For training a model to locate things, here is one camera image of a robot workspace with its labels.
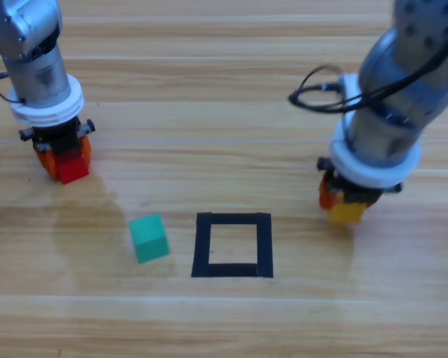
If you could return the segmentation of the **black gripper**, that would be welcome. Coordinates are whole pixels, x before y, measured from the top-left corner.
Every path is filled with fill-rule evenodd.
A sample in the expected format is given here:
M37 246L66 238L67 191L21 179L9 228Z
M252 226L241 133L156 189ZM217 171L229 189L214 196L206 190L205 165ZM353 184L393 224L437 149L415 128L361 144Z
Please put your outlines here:
M357 223L364 214L385 193L399 193L402 184L398 183L384 189L360 186L346 179L333 165L329 157L318 157L317 170L323 172L319 186L319 204L323 210L330 210L336 204L358 204Z
M80 166L88 168L91 160L91 144L88 134L96 130L91 119L84 124L78 117L51 127L30 127L19 132L23 142L32 141L33 148L42 167L52 180L59 180L54 154L61 155L80 148Z

